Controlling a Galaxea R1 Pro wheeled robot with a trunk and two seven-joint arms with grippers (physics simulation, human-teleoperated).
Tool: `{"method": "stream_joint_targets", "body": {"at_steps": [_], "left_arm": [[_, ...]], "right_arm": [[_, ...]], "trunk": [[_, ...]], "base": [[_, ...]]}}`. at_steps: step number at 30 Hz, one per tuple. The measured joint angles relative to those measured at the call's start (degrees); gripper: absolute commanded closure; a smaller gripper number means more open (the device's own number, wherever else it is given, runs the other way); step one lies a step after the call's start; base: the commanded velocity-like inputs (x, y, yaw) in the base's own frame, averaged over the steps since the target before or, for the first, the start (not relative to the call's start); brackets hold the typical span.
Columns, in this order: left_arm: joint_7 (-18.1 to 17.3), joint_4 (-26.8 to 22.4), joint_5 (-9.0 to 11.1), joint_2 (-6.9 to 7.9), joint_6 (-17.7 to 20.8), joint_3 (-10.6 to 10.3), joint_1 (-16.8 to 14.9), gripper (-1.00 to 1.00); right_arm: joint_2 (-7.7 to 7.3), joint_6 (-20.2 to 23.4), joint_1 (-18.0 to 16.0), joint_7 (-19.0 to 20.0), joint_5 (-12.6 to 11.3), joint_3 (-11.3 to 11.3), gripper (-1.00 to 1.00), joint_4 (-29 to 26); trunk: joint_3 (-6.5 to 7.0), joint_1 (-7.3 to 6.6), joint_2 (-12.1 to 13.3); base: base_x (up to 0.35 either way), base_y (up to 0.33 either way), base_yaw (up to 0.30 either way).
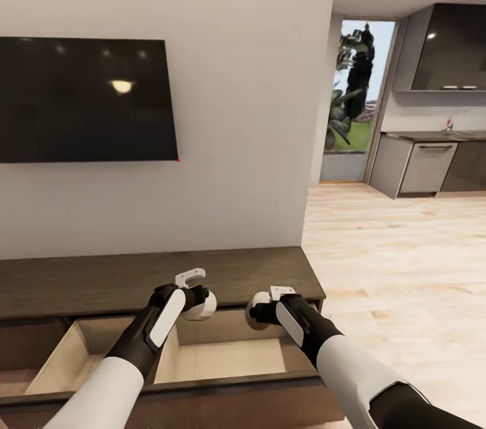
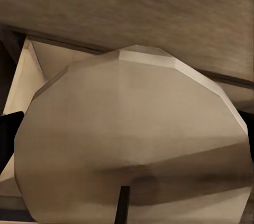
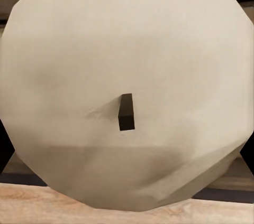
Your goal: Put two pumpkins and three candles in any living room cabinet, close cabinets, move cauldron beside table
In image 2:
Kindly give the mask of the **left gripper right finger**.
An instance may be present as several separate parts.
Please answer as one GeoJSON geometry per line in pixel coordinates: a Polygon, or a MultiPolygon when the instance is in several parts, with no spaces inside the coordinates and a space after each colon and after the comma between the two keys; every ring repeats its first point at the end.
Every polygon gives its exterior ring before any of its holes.
{"type": "Polygon", "coordinates": [[[238,113],[248,126],[251,159],[254,161],[254,114],[245,113],[244,111],[238,111],[238,113]]]}

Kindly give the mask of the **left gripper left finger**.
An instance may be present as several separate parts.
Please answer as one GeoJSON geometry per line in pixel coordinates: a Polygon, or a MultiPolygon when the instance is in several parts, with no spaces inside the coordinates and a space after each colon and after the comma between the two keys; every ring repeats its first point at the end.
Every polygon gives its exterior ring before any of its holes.
{"type": "Polygon", "coordinates": [[[21,110],[0,117],[0,174],[14,154],[14,138],[24,115],[21,110]]]}

